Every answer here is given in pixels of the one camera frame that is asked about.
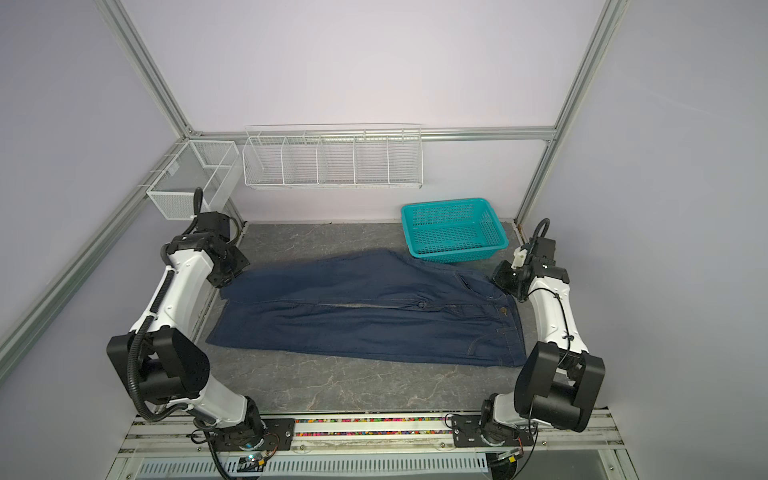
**ventilation grille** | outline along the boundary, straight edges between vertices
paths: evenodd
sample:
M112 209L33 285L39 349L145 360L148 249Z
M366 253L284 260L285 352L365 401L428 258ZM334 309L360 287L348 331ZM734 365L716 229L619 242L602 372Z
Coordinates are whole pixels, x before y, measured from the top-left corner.
M380 476L425 473L487 472L485 454L432 453L381 455L289 455L277 456L264 472L237 472L238 457L230 457L225 468L232 476ZM219 478L210 458L147 458L137 480L143 478Z

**metal mounting plate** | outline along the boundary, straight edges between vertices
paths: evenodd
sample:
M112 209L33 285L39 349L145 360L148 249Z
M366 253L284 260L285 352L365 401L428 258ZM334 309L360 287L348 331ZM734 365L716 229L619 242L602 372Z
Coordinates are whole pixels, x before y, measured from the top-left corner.
M453 445L464 447L487 447L480 435L480 415L453 415L449 417L449 425L453 431ZM523 446L533 445L533 437L527 432L520 431L520 440ZM501 445L504 447L520 446L517 439L507 439Z
M277 444L277 450L290 450L290 444L293 441L293 427L296 426L295 419L264 419L266 424L266 433L274 435L265 435L264 443L257 450L272 451ZM214 440L214 450L217 452L242 452L236 445L226 443L223 438L216 437Z

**wire mesh basket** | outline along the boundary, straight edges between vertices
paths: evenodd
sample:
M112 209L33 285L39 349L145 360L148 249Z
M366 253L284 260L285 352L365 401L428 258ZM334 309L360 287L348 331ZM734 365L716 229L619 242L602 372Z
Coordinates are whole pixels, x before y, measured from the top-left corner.
M170 160L147 195L168 220L189 220L192 197L203 188L201 211L221 211L240 175L240 151L233 141L189 140Z
M341 131L327 127L301 131L247 127L246 185L255 189L422 186L418 126L361 129L355 125Z

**denim pants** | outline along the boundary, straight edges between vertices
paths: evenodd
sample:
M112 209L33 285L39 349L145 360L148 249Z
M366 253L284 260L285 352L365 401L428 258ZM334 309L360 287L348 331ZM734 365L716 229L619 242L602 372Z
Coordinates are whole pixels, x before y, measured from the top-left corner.
M515 300L480 272L370 250L248 270L208 343L396 362L525 363Z

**white wall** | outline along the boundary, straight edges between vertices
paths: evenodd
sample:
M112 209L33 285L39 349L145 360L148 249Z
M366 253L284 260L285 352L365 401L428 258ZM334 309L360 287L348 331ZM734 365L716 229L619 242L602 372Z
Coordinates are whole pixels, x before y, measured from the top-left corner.
M604 0L124 0L192 125L553 125Z
M633 1L525 223L643 479L768 477L767 18Z
M104 478L136 416L107 358L163 275L184 226L147 203L0 388L0 478Z
M544 151L540 140L426 142L422 188L251 190L233 199L248 221L396 220L405 204L483 197L513 218Z
M175 136L90 0L0 3L0 336Z

